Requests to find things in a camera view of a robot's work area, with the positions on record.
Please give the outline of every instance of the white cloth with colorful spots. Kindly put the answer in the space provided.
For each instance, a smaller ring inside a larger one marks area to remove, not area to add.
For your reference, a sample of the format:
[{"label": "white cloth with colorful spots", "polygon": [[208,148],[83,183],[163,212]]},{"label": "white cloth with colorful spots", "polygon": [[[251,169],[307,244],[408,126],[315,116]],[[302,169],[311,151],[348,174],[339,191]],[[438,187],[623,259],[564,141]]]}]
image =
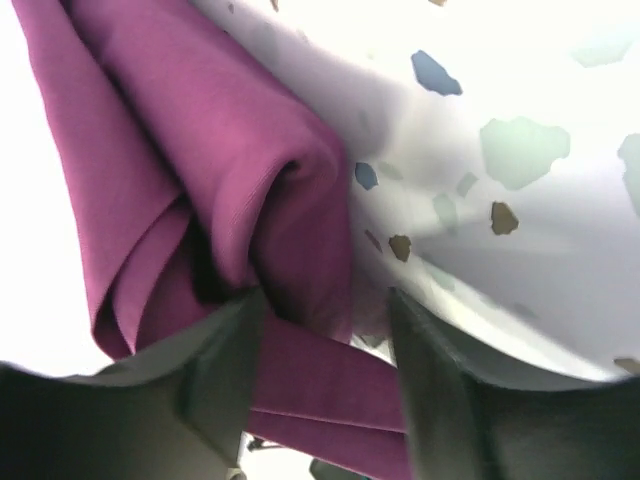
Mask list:
[{"label": "white cloth with colorful spots", "polygon": [[193,3],[344,139],[379,286],[544,368],[640,371],[640,10]]}]

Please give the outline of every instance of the magenta fabric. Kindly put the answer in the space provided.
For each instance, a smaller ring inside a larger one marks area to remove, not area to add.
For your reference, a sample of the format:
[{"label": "magenta fabric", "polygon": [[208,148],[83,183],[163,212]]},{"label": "magenta fabric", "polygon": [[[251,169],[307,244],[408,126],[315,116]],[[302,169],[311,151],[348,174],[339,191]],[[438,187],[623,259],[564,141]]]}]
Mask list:
[{"label": "magenta fabric", "polygon": [[99,346],[130,355],[260,283],[274,313],[249,431],[409,479],[395,369],[344,344],[351,241],[335,134],[186,0],[14,6]]}]

